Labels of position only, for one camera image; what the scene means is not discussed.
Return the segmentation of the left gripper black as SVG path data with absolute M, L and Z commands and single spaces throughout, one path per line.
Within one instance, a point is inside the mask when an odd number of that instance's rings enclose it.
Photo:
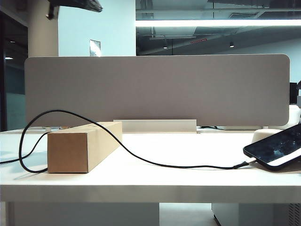
M 97 0 L 48 0 L 49 8 L 46 14 L 47 19 L 57 19 L 59 6 L 81 8 L 93 12 L 101 12 L 103 7 Z

